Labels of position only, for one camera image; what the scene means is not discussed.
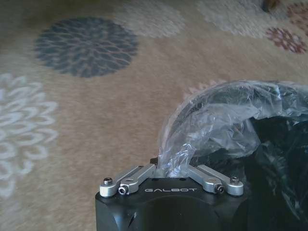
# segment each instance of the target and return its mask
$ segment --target gray flower pattern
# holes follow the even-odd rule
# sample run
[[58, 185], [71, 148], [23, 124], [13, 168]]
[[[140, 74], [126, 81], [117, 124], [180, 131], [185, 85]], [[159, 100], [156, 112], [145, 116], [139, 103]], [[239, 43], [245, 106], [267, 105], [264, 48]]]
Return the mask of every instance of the gray flower pattern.
[[137, 37], [102, 18], [62, 20], [35, 42], [37, 58], [62, 74], [103, 76], [129, 65], [137, 54]]

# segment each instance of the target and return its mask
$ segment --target plastic wrap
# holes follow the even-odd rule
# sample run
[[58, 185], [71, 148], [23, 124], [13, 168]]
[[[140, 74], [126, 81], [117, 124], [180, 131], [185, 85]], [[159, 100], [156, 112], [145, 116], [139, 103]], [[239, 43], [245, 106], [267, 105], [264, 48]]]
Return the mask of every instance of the plastic wrap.
[[[305, 192], [303, 187], [296, 188], [294, 182], [303, 179], [291, 176], [290, 169], [296, 165], [290, 161], [290, 153], [295, 148], [284, 144], [295, 142], [295, 133], [287, 135], [307, 120], [307, 86], [237, 81], [212, 87], [181, 104], [169, 118], [162, 132], [157, 173], [162, 177], [183, 177], [189, 163], [207, 164], [225, 174], [235, 173], [250, 190], [255, 182], [246, 177], [254, 177], [245, 168], [252, 161], [264, 174], [271, 195], [280, 193], [292, 214], [307, 220], [303, 207], [307, 210], [308, 183]], [[308, 147], [308, 136], [301, 147]], [[307, 163], [298, 174], [306, 176], [308, 150], [303, 153]]]

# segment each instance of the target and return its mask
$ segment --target floor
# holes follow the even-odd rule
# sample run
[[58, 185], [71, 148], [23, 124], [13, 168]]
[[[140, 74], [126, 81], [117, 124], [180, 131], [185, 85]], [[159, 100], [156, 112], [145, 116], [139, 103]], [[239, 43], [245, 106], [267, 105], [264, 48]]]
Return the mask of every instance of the floor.
[[157, 156], [198, 90], [308, 84], [308, 5], [260, 4], [1, 1], [0, 230], [94, 231], [102, 179]]

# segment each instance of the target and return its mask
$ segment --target pink flower pattern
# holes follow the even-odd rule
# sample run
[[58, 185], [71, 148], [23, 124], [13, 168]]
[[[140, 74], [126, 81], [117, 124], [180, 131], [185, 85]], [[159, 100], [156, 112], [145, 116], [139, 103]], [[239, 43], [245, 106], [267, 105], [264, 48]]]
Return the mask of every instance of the pink flower pattern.
[[267, 29], [266, 35], [277, 47], [281, 47], [286, 51], [297, 54], [303, 54], [307, 51], [307, 46], [302, 41], [302, 38], [286, 29], [271, 27]]

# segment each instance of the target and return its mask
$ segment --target patterned rug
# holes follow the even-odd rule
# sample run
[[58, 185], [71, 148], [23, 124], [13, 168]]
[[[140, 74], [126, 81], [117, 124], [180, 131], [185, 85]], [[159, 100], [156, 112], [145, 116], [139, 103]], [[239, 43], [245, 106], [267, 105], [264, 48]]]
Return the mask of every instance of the patterned rug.
[[261, 3], [1, 1], [0, 230], [95, 230], [102, 179], [156, 157], [191, 94], [308, 84], [308, 3]]

